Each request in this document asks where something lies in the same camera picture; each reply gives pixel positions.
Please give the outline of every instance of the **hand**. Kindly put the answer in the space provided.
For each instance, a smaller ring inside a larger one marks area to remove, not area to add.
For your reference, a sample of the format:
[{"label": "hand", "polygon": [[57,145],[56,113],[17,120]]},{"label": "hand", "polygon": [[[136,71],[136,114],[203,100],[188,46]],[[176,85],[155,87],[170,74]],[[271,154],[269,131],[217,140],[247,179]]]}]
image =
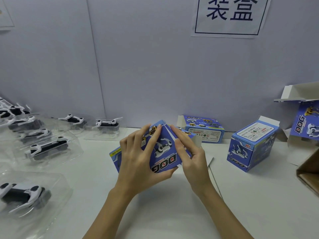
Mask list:
[{"label": "hand", "polygon": [[160,136],[162,126],[157,126],[143,151],[141,149],[142,138],[148,132],[149,127],[150,124],[147,124],[120,141],[122,162],[115,189],[124,192],[125,196],[131,199],[138,193],[170,178],[177,169],[176,167],[161,173],[154,173],[150,169],[151,153]]},{"label": "hand", "polygon": [[[205,151],[202,148],[198,148],[190,137],[181,130],[173,125],[171,125],[171,129],[178,137],[175,140],[175,147],[183,162],[184,174],[194,193],[200,196],[207,189],[213,188],[208,174]],[[192,158],[188,156],[184,146],[191,152]]]}]

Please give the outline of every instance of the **warning label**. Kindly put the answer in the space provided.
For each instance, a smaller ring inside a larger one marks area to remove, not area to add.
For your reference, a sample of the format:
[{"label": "warning label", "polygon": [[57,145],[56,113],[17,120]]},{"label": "warning label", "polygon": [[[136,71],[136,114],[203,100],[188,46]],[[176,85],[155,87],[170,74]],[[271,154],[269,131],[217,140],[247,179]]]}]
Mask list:
[{"label": "warning label", "polygon": [[274,128],[271,126],[255,122],[244,130],[238,132],[237,135],[246,138],[249,141],[256,142],[272,130],[274,130]]},{"label": "warning label", "polygon": [[209,142],[219,142],[221,131],[212,131],[212,130],[205,130],[205,129],[196,129],[190,128],[188,129],[189,132],[195,133],[198,136],[201,136],[203,141]]}]

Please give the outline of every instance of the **poster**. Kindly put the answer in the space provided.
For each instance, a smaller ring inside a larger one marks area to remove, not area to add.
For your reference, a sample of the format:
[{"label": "poster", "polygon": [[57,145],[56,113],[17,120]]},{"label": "poster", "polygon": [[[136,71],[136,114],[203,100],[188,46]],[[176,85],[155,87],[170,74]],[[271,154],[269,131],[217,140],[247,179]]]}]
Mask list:
[{"label": "poster", "polygon": [[11,30],[14,28],[13,21],[3,2],[0,0],[0,30]]},{"label": "poster", "polygon": [[256,38],[271,0],[195,0],[192,36]]}]

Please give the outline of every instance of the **brown cardboard box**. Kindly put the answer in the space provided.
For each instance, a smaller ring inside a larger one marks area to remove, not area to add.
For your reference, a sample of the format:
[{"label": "brown cardboard box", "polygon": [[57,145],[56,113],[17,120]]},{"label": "brown cardboard box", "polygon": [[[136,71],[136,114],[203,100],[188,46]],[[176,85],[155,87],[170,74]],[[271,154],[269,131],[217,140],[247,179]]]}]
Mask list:
[{"label": "brown cardboard box", "polygon": [[319,150],[297,169],[297,177],[319,196]]}]

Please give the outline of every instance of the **finger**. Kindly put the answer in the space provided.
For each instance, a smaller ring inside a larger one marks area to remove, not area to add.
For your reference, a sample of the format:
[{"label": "finger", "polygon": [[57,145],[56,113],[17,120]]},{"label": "finger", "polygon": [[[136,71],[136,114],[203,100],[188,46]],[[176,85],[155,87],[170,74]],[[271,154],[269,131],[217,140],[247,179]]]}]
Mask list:
[{"label": "finger", "polygon": [[178,169],[178,167],[172,168],[170,170],[166,170],[164,172],[155,174],[154,178],[154,184],[157,184],[159,182],[162,182],[164,180],[167,180],[172,177],[173,173]]},{"label": "finger", "polygon": [[179,157],[181,158],[181,161],[183,162],[183,165],[189,164],[190,157],[186,153],[184,145],[181,143],[181,141],[178,138],[175,139],[175,148],[176,148],[176,151],[177,151]]},{"label": "finger", "polygon": [[134,139],[135,139],[135,134],[138,131],[132,132],[130,135],[127,136],[127,146],[126,146],[126,150],[130,151],[133,149],[133,145],[134,145]]},{"label": "finger", "polygon": [[127,137],[123,138],[120,141],[120,147],[121,147],[121,151],[125,152],[126,151],[126,147],[127,147]]},{"label": "finger", "polygon": [[154,146],[160,136],[160,132],[162,131],[162,125],[159,124],[156,128],[155,133],[153,134],[153,136],[151,137],[151,139],[148,141],[146,148],[144,149],[144,152],[146,153],[146,157],[150,158],[152,151],[154,149]]},{"label": "finger", "polygon": [[192,153],[198,152],[198,147],[194,144],[194,142],[190,139],[189,136],[187,136],[185,133],[183,133],[181,130],[176,128],[174,125],[171,125],[172,131],[175,133],[175,135],[180,139],[181,143]]},{"label": "finger", "polygon": [[138,132],[135,134],[134,149],[141,149],[141,143],[142,143],[143,136],[145,135],[145,133],[148,132],[150,125],[151,124],[146,124],[140,130],[138,130]]}]

